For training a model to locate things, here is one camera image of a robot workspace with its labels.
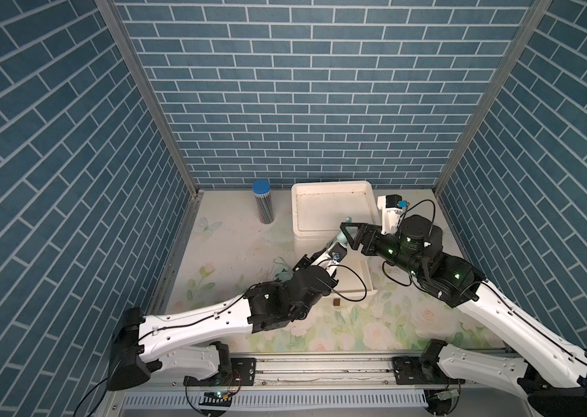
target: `blue lid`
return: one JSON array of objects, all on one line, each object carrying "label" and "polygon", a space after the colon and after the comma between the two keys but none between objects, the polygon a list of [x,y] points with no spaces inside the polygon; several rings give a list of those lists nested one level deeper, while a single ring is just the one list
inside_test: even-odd
[{"label": "blue lid", "polygon": [[254,184],[252,184],[252,191],[254,191],[257,196],[268,194],[270,191],[270,183],[267,179],[257,179]]}]

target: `table surface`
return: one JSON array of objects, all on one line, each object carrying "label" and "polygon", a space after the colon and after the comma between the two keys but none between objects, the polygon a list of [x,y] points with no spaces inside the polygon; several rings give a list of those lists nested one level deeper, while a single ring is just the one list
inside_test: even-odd
[{"label": "table surface", "polygon": [[[296,264],[291,221],[291,191],[273,190],[275,221],[261,224],[251,191],[206,191],[178,269],[166,313],[212,305],[250,285],[276,279],[283,263]],[[399,194],[411,204],[435,200],[430,190],[375,190],[375,198]],[[430,204],[412,213],[431,217]],[[434,222],[444,231],[444,251],[462,256],[438,207]],[[368,258],[378,293],[369,302],[312,308],[305,320],[282,329],[220,339],[231,352],[397,352],[422,350],[430,338],[462,348],[501,348],[502,341],[465,314],[413,286],[386,279],[381,260]],[[408,281],[404,271],[386,266],[390,276]]]}]

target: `blue brick wallpaper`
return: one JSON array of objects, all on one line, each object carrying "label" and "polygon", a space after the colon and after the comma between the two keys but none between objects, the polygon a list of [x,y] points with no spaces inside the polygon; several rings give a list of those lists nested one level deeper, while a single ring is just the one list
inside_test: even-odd
[{"label": "blue brick wallpaper", "polygon": [[94,1],[0,0],[0,417],[105,376],[187,199]]},{"label": "blue brick wallpaper", "polygon": [[587,1],[553,1],[440,200],[472,261],[587,346]]},{"label": "blue brick wallpaper", "polygon": [[429,188],[531,0],[118,0],[202,188]]}]

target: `white storage box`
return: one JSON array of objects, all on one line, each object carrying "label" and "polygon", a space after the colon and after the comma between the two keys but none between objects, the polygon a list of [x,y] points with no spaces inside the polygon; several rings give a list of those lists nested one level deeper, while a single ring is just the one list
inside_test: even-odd
[{"label": "white storage box", "polygon": [[[339,181],[300,183],[291,188],[293,214],[293,248],[296,259],[321,250],[339,232],[339,224],[351,217],[354,223],[380,224],[372,187],[367,181]],[[377,293],[372,286],[367,258],[360,251],[349,249],[342,261],[356,271],[367,286],[365,301]],[[335,290],[347,298],[359,299],[364,294],[363,285],[351,271],[338,268]],[[322,298],[319,303],[332,305],[337,295]],[[340,305],[347,301],[340,299]]]}]

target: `black cable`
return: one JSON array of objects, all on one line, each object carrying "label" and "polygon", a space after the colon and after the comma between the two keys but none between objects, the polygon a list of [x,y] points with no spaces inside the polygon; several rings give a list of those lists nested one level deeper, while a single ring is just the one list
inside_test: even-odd
[{"label": "black cable", "polygon": [[384,269],[384,266],[386,265],[386,261],[381,263],[381,271],[383,272],[384,276],[388,279],[390,279],[391,281],[395,282],[396,284],[399,284],[403,287],[409,287],[412,285],[412,276],[410,275],[410,282],[408,284],[405,284],[403,282],[398,281],[397,279],[392,278],[391,276],[389,276],[389,274],[386,273],[386,270]]},{"label": "black cable", "polygon": [[342,268],[347,268],[349,271],[353,272],[354,275],[356,275],[356,277],[358,278],[359,281],[361,281],[361,284],[363,284],[363,288],[365,289],[365,294],[363,294],[363,297],[358,299],[358,300],[352,300],[351,298],[347,298],[345,296],[343,296],[342,294],[340,294],[339,292],[337,292],[333,287],[331,287],[330,285],[328,285],[327,283],[325,283],[324,281],[322,281],[321,278],[317,277],[317,279],[319,279],[319,282],[321,282],[323,285],[327,286],[332,292],[336,293],[340,298],[343,298],[347,301],[353,302],[353,303],[358,303],[361,302],[365,299],[365,297],[367,297],[367,286],[365,285],[365,282],[363,282],[363,279],[361,278],[360,275],[358,275],[356,273],[356,271],[352,270],[351,268],[349,268],[347,265],[335,265],[335,266],[340,266]]},{"label": "black cable", "polygon": [[421,292],[425,292],[426,294],[428,294],[428,292],[427,292],[427,291],[425,291],[423,288],[419,287],[419,285],[416,283],[416,281],[414,281],[414,280],[412,279],[412,275],[411,275],[411,274],[410,274],[410,281],[412,281],[412,284],[414,284],[414,286],[416,287],[416,289],[418,289],[418,290],[419,290],[419,291],[421,291]]},{"label": "black cable", "polygon": [[458,407],[458,402],[460,401],[460,380],[458,381],[458,396],[456,397],[456,404],[454,404],[451,407],[451,410],[449,410],[448,413],[446,413],[446,415],[448,416],[449,414],[453,413],[453,411],[456,409],[456,407]]},{"label": "black cable", "polygon": [[204,412],[201,411],[200,408],[195,407],[194,404],[192,404],[191,401],[189,401],[189,396],[187,395],[187,378],[185,378],[184,385],[185,385],[185,399],[187,400],[187,404],[189,404],[191,409],[196,411],[197,413],[201,414],[203,417],[210,417],[210,414],[211,414],[210,412],[208,414],[205,414]]},{"label": "black cable", "polygon": [[220,384],[220,386],[225,386],[225,385],[227,384],[227,382],[228,382],[229,384],[231,384],[231,381],[232,381],[232,380],[233,380],[233,374],[232,374],[232,373],[231,373],[231,374],[228,374],[228,375],[226,376],[226,378],[224,378],[224,380],[222,381],[222,383]]},{"label": "black cable", "polygon": [[234,369],[233,372],[235,372],[235,374],[238,375],[238,389],[235,392],[229,393],[229,398],[238,395],[238,393],[240,392],[240,388],[243,386],[243,379],[240,376],[240,372],[237,369]]},{"label": "black cable", "polygon": [[463,296],[463,295],[464,295],[464,294],[467,292],[467,290],[468,290],[469,288],[471,288],[471,287],[472,287],[472,285],[474,285],[474,284],[481,284],[481,282],[482,282],[482,281],[474,281],[474,282],[472,282],[470,285],[466,286],[466,287],[465,287],[465,289],[463,289],[463,290],[460,292],[460,295],[459,295],[459,296],[457,296],[457,298],[458,298],[458,299],[460,299],[460,298],[461,298],[461,297],[462,297],[462,296]]},{"label": "black cable", "polygon": [[[85,394],[85,396],[83,396],[83,398],[80,400],[80,402],[78,403],[78,405],[76,406],[76,409],[73,411],[73,415],[75,417],[76,413],[78,412],[78,409],[80,408],[81,404],[83,404],[83,401],[85,401],[85,399],[92,394],[92,391],[96,390],[97,388],[99,388],[99,385],[103,384],[104,382],[106,382],[108,380],[108,377],[102,379],[101,381],[99,381],[94,387],[92,387],[91,390],[88,391],[87,394]],[[97,409],[97,407],[95,406],[95,408],[88,414],[89,416],[92,415],[92,413],[94,413],[94,411]]]},{"label": "black cable", "polygon": [[418,202],[418,203],[414,204],[413,206],[409,207],[409,209],[408,210],[405,210],[405,212],[402,213],[402,214],[403,214],[403,217],[404,217],[404,215],[408,211],[414,210],[417,205],[419,205],[419,204],[421,204],[423,202],[430,202],[432,204],[432,219],[430,219],[430,229],[428,230],[428,241],[430,241],[430,234],[432,233],[432,225],[435,222],[435,215],[437,214],[437,205],[435,205],[435,202],[434,201],[432,201],[430,198],[423,199],[420,202]]},{"label": "black cable", "polygon": [[117,367],[120,366],[120,363],[122,363],[122,359],[124,359],[125,355],[127,354],[127,352],[125,352],[122,357],[120,358],[120,360],[117,361],[117,364],[115,364],[115,367],[113,368],[113,371],[104,379],[102,379],[101,381],[97,382],[97,384],[92,387],[91,390],[88,391],[87,394],[85,394],[85,396],[83,396],[83,398],[81,398],[81,400],[78,402],[78,405],[76,406],[76,409],[73,411],[73,417],[76,417],[76,413],[78,412],[78,409],[81,407],[81,404],[83,404],[83,401],[85,401],[85,399],[92,394],[92,391],[96,390],[99,385],[103,384],[104,382],[106,382],[106,388],[104,388],[104,392],[101,394],[101,398],[99,398],[99,401],[97,401],[97,405],[94,406],[94,408],[92,409],[92,411],[90,411],[88,413],[88,417],[92,415],[92,413],[94,413],[95,411],[97,411],[97,408],[99,407],[99,405],[101,404],[102,401],[104,401],[104,397],[106,396],[106,391],[108,391],[108,379],[113,377],[113,374],[115,373],[115,371],[117,370]]},{"label": "black cable", "polygon": [[[251,286],[249,286],[249,288],[243,293],[242,296],[240,296],[239,298],[236,298],[234,302],[232,302],[231,304],[227,305],[226,307],[224,307],[222,310],[220,310],[217,314],[222,314],[224,313],[226,310],[229,310],[231,307],[233,307],[237,302],[239,302],[240,300],[243,299],[243,297],[245,296],[245,294],[247,294],[247,291],[251,290],[253,287],[255,287],[258,284],[252,284]],[[179,324],[177,326],[165,326],[162,328],[158,328],[156,331],[160,332],[161,330],[166,330],[166,329],[182,329],[185,327],[191,327],[191,326],[195,326],[198,323],[200,323],[201,321],[205,321],[208,320],[209,318],[213,318],[215,317],[214,314],[211,314],[210,316],[206,316],[204,318],[200,318],[197,321],[193,322],[193,323],[189,323],[189,324]],[[147,338],[148,336],[150,336],[151,334],[153,334],[155,332],[155,330],[151,330],[148,333],[144,334],[143,336],[141,336],[138,341],[140,342],[141,340],[143,340],[144,338]]]},{"label": "black cable", "polygon": [[335,260],[332,257],[329,257],[328,259],[320,260],[319,263],[317,263],[317,266],[321,266],[321,264],[323,262],[328,262],[328,261],[335,261]]},{"label": "black cable", "polygon": [[539,328],[537,328],[535,325],[533,325],[532,323],[530,323],[529,321],[527,321],[523,316],[521,316],[518,312],[516,312],[511,307],[511,305],[506,304],[504,302],[504,299],[499,296],[498,292],[495,291],[495,289],[493,289],[491,286],[489,286],[486,282],[484,282],[484,281],[477,281],[477,282],[481,282],[486,287],[488,287],[493,292],[493,294],[495,294],[495,296],[497,298],[499,298],[499,300],[502,302],[502,304],[504,304],[506,306],[506,308],[508,308],[511,311],[511,313],[513,313],[516,317],[518,317],[519,319],[521,319],[522,321],[524,321],[529,327],[535,329],[540,335],[542,335],[544,338],[546,338],[548,340],[548,342],[551,342],[553,345],[557,346],[557,348],[559,348],[561,351],[563,351],[564,353],[566,353],[567,355],[569,355],[570,357],[572,357],[573,360],[575,360],[576,362],[581,363],[581,365],[587,366],[587,363],[586,362],[582,361],[581,359],[578,359],[571,352],[569,352],[568,350],[566,350],[564,347],[560,346],[555,340],[553,340],[552,338],[550,338],[547,334],[545,334],[544,332],[542,332]]},{"label": "black cable", "polygon": [[407,211],[410,208],[410,204],[409,202],[405,204],[405,210],[402,211],[402,214],[400,215],[400,218],[398,219],[398,227],[397,229],[400,229],[400,222],[402,222],[402,219],[405,218],[405,216],[407,215]]}]

